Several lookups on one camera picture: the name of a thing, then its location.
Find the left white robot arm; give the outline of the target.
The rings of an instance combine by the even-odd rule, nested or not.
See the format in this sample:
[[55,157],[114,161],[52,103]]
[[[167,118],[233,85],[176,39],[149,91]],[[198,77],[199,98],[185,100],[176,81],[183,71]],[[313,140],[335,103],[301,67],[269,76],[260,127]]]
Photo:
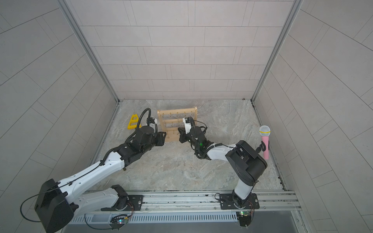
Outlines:
[[126,191],[114,185],[104,191],[86,194],[95,184],[139,160],[155,146],[163,146],[165,132],[158,131],[151,109],[146,108],[139,119],[147,114],[145,126],[135,131],[117,147],[111,148],[99,162],[60,181],[49,179],[35,195],[34,210],[47,233],[56,233],[68,225],[74,217],[101,209],[123,210],[129,206]]

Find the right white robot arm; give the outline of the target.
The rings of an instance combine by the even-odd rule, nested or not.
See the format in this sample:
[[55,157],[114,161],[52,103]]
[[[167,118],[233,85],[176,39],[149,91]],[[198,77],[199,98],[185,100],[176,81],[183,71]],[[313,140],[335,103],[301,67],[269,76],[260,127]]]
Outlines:
[[227,161],[237,174],[239,181],[232,193],[237,208],[243,209],[260,176],[268,167],[269,137],[264,135],[260,145],[254,149],[246,141],[235,145],[213,143],[206,139],[207,126],[197,126],[192,117],[183,118],[184,127],[179,127],[179,141],[189,142],[194,154],[201,160]]

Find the wooden jewelry display stand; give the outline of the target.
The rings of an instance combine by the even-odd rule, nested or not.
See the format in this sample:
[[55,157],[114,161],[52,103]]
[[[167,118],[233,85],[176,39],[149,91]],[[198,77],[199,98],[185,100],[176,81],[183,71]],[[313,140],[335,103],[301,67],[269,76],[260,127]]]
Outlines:
[[184,127],[183,119],[192,117],[197,120],[197,107],[173,110],[157,110],[161,131],[166,132],[165,142],[179,141],[179,127]]

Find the yellow triangular plastic piece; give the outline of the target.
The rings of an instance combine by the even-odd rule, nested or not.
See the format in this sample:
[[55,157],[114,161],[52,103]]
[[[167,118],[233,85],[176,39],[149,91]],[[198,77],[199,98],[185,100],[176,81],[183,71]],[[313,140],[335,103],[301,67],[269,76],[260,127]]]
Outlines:
[[130,121],[128,123],[127,129],[133,130],[136,129],[139,123],[139,117],[137,114],[134,114],[131,116]]

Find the pink toy microphone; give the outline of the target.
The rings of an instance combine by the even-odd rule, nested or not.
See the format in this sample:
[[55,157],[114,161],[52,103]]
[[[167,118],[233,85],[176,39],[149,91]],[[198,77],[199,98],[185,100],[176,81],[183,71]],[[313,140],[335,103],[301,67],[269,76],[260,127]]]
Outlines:
[[259,133],[262,138],[262,151],[263,151],[263,157],[265,160],[269,159],[269,136],[271,134],[271,129],[267,125],[262,125],[259,128]]

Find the white ventilation grille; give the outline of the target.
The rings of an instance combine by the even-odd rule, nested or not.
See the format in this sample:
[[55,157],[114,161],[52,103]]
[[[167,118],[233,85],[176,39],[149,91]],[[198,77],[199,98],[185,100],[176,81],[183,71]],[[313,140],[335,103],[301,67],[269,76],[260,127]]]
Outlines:
[[[115,214],[87,214],[73,219],[70,224],[108,225]],[[197,212],[197,213],[135,213],[130,224],[140,223],[187,223],[187,222],[237,222],[235,212]]]

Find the left green circuit board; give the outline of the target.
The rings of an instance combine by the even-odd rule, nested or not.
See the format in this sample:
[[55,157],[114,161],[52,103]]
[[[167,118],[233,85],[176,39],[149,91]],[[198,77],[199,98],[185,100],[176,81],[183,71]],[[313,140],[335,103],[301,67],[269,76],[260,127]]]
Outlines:
[[119,231],[120,228],[122,228],[128,222],[129,222],[128,215],[127,214],[121,214],[121,215],[117,215],[117,216],[112,217],[109,225],[110,225],[112,230],[118,230]]

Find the green circuit board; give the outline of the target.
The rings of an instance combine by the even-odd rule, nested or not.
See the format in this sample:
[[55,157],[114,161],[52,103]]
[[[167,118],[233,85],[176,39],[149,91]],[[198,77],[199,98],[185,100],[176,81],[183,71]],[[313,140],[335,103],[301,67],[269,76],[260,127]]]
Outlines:
[[240,225],[240,227],[246,227],[248,228],[251,225],[251,222],[253,220],[252,214],[248,211],[245,212],[236,212],[237,214],[237,220]]
[[129,222],[128,215],[127,214],[121,214],[121,215],[117,215],[117,216],[112,217],[109,225],[110,225],[112,230],[118,230],[119,231],[120,228],[122,228],[128,222]]

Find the right green circuit board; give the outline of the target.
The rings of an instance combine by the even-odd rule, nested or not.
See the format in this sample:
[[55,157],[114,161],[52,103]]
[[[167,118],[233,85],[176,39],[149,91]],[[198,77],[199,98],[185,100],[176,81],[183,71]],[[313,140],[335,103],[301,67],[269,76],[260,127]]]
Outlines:
[[240,225],[240,227],[246,227],[248,228],[251,225],[251,222],[253,220],[252,214],[248,211],[245,212],[236,212],[237,214],[237,220]]

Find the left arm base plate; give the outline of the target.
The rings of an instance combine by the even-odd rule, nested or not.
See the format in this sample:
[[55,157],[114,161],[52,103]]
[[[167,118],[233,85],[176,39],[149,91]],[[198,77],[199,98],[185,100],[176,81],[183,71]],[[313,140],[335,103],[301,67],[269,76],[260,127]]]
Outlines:
[[143,195],[129,195],[127,199],[120,198],[113,207],[102,208],[101,211],[140,211]]

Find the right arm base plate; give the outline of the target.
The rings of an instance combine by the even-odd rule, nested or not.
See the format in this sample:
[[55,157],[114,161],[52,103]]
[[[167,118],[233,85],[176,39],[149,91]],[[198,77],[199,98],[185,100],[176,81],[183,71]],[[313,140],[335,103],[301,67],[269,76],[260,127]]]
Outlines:
[[216,193],[214,198],[220,202],[222,210],[256,210],[260,208],[255,193],[251,193],[246,199],[241,199],[234,192],[232,194]]

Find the aluminium mounting rail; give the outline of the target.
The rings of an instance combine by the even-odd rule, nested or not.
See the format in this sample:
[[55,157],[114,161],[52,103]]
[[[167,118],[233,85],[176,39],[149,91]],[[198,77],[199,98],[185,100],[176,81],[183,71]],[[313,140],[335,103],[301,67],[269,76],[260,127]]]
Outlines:
[[[218,191],[161,191],[161,192],[129,192],[124,197],[119,197],[113,190],[88,192],[83,194],[74,204],[78,205],[75,216],[82,216],[102,208],[113,207],[120,199],[127,199],[129,195],[143,195],[140,211],[135,213],[156,212],[212,212],[222,210],[220,202],[214,198],[216,193],[230,194]],[[251,210],[224,210],[224,211],[293,211],[301,210],[297,196],[292,191],[257,191],[255,192],[260,205],[259,209]]]

